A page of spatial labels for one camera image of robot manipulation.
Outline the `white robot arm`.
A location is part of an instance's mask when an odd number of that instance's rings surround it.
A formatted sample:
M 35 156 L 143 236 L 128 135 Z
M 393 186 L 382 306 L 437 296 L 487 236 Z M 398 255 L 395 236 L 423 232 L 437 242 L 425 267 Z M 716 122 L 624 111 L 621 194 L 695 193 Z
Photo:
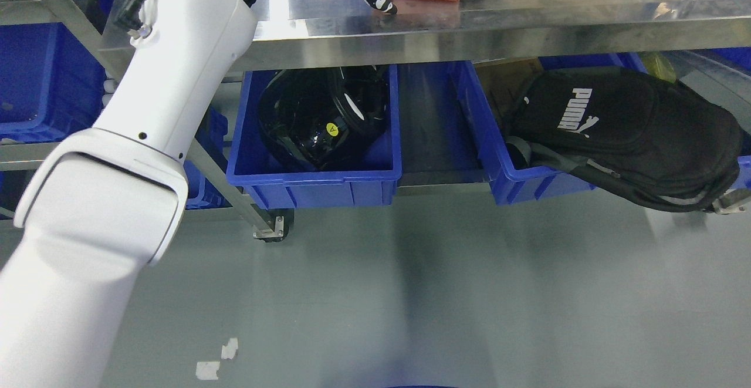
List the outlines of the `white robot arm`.
M 135 281 L 188 197 L 183 163 L 257 0 L 116 0 L 135 52 L 92 127 L 46 156 L 2 268 L 2 386 L 98 387 Z

